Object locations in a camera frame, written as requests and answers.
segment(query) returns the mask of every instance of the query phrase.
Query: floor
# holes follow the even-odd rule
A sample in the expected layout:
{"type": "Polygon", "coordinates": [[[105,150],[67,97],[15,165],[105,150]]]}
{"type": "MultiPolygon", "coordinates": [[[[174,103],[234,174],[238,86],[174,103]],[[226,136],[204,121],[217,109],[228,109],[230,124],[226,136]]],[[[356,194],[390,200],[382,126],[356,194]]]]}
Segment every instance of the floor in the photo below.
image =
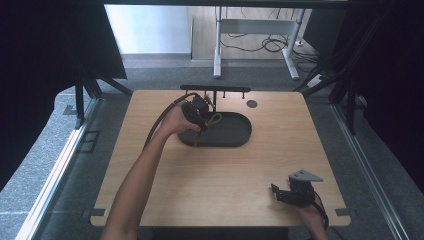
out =
{"type": "MultiPolygon", "coordinates": [[[[293,89],[299,84],[276,76],[280,72],[275,69],[284,68],[281,56],[252,60],[257,58],[228,57],[232,60],[223,62],[223,78],[216,80],[212,77],[210,56],[191,59],[186,55],[125,55],[123,60],[129,80],[117,81],[131,89],[176,89],[188,80],[221,81],[220,84],[244,81],[258,91],[293,89]],[[263,76],[269,81],[255,79],[263,76]],[[175,83],[167,81],[171,77],[176,79],[175,83]]],[[[49,196],[51,201],[45,205],[43,217],[38,219],[39,227],[21,229],[28,214],[33,212],[34,202],[40,202],[39,194],[74,131],[74,91],[71,88],[58,95],[55,112],[39,140],[0,193],[2,239],[15,239],[18,233],[26,235],[31,231],[34,239],[95,239],[100,236],[102,229],[91,226],[89,217],[94,214],[92,206],[130,98],[99,83],[104,94],[96,101],[85,94],[89,117],[85,134],[75,146],[75,154],[69,158],[63,181],[54,186],[56,194],[49,196]]],[[[343,104],[328,103],[326,96],[330,90],[324,89],[308,97],[307,104],[352,216],[348,227],[328,230],[331,239],[424,239],[421,234],[423,194],[368,126],[361,109],[355,112],[357,134],[351,136],[344,129],[341,124],[343,104]]],[[[140,229],[145,239],[151,239],[154,232],[152,228],[140,229]]],[[[299,227],[290,229],[289,236],[290,239],[306,239],[308,234],[299,227]]]]}

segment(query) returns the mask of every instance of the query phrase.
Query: wooden tabletop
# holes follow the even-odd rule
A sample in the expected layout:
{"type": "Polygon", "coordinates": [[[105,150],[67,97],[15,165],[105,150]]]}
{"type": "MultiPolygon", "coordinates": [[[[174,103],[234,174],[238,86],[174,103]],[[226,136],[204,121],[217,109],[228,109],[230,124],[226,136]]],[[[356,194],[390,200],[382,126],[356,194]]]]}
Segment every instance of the wooden tabletop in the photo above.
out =
{"type": "MultiPolygon", "coordinates": [[[[104,226],[114,196],[139,156],[160,113],[184,91],[135,91],[101,186],[91,223],[104,226]]],[[[288,190],[301,169],[313,182],[332,226],[349,216],[303,96],[296,92],[218,93],[217,111],[238,112],[252,124],[250,140],[234,148],[191,147],[171,136],[166,143],[140,226],[298,226],[295,211],[278,202],[270,184],[288,190]],[[256,108],[247,101],[257,102],[256,108]]]]}

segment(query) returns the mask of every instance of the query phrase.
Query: gray carpet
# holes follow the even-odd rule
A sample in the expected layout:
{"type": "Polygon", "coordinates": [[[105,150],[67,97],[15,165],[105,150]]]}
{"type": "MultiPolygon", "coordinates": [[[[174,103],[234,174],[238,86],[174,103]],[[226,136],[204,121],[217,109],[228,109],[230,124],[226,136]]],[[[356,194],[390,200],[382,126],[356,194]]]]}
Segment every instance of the gray carpet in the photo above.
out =
{"type": "MultiPolygon", "coordinates": [[[[253,91],[291,91],[299,84],[288,80],[288,71],[281,67],[223,68],[223,77],[219,80],[212,77],[213,69],[210,67],[130,68],[127,74],[129,80],[118,81],[133,90],[179,89],[182,84],[204,84],[244,86],[253,91]]],[[[108,85],[102,84],[101,87],[103,99],[96,106],[88,128],[88,131],[98,133],[95,148],[93,151],[81,151],[73,157],[35,239],[98,239],[100,236],[102,229],[93,227],[89,216],[130,101],[130,97],[108,85]]],[[[343,239],[394,239],[328,103],[326,96],[330,90],[331,86],[310,96],[307,104],[352,216],[349,226],[336,228],[336,231],[343,239]]],[[[357,137],[406,223],[410,239],[424,239],[421,234],[424,226],[422,193],[373,134],[360,110],[357,111],[355,124],[357,137]]],[[[90,149],[84,143],[79,148],[90,149]]],[[[0,216],[2,225],[7,221],[8,226],[12,226],[13,217],[16,217],[10,215],[10,218],[3,219],[6,215],[0,216]]],[[[3,235],[7,229],[1,228],[1,235],[6,236],[4,239],[13,239],[13,231],[3,235]]],[[[330,239],[341,239],[336,231],[328,229],[330,239]]],[[[140,229],[144,239],[152,239],[152,234],[152,229],[140,229]]],[[[290,228],[289,236],[293,240],[303,240],[308,234],[304,228],[297,227],[290,228]]]]}

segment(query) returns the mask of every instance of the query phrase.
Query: forearm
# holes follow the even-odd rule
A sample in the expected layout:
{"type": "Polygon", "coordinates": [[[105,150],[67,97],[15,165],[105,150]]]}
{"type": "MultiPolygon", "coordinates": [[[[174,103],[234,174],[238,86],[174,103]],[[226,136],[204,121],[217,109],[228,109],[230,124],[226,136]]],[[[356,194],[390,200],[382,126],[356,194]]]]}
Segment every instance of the forearm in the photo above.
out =
{"type": "Polygon", "coordinates": [[[169,136],[169,133],[159,128],[128,172],[115,196],[102,239],[115,238],[115,234],[119,234],[120,238],[136,239],[156,169],[169,136]]]}

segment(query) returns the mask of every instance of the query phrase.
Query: person's left hand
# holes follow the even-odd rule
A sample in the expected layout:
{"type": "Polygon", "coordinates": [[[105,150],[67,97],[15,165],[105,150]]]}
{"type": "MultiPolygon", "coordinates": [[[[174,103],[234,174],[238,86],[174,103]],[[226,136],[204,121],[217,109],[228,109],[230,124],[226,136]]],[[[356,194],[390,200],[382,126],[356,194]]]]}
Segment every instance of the person's left hand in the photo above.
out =
{"type": "Polygon", "coordinates": [[[171,135],[174,133],[182,133],[186,130],[200,131],[200,126],[193,124],[185,118],[181,106],[184,102],[178,103],[171,111],[166,114],[159,127],[165,133],[171,135]]]}

